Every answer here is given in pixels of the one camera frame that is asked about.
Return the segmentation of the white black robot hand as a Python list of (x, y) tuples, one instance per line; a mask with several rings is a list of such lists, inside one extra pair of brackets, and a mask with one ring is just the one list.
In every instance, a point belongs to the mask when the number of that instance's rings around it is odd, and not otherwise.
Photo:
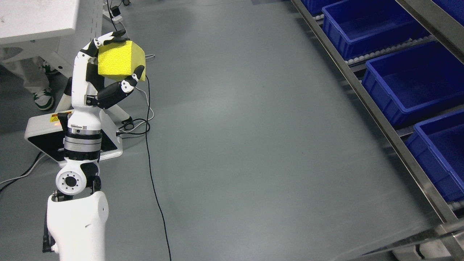
[(93, 38), (76, 55), (71, 89), (71, 105), (74, 112), (68, 119), (68, 129), (75, 132), (99, 132), (101, 110), (108, 109), (129, 96), (141, 81), (144, 65), (137, 66), (122, 81), (104, 87), (104, 78), (98, 75), (98, 64), (93, 64), (101, 47), (128, 41), (129, 38), (123, 37), (125, 33), (122, 29)]

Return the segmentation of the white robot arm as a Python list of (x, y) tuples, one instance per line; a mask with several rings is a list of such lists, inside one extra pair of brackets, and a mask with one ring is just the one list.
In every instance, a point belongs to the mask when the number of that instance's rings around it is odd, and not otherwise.
[(57, 117), (64, 132), (65, 165), (47, 200), (42, 252), (57, 253), (61, 261), (104, 261), (109, 205), (99, 175), (102, 132), (95, 115), (87, 116), (90, 128), (69, 123), (72, 113)]

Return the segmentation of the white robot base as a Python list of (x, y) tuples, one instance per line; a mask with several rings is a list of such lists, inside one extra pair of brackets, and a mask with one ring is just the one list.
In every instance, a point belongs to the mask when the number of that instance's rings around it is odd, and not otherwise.
[[(93, 64), (98, 63), (98, 58), (93, 61)], [(65, 165), (64, 159), (64, 132), (57, 114), (59, 112), (73, 113), (74, 109), (71, 105), (71, 89), (72, 89), (72, 76), (68, 81), (68, 88), (65, 92), (65, 99), (68, 105), (63, 107), (62, 111), (56, 111), (52, 114), (41, 115), (32, 117), (28, 120), (28, 125), (25, 129), (25, 140), (34, 145), (37, 149), (42, 151), (45, 155), (51, 157), (61, 167)], [(104, 77), (104, 87), (107, 87), (117, 81)], [(100, 149), (100, 160), (119, 157), (123, 153), (122, 139), (118, 135), (118, 129), (112, 119), (106, 113), (111, 111), (115, 113), (116, 105), (108, 109), (102, 109), (100, 112), (100, 121), (102, 132), (102, 141)]]

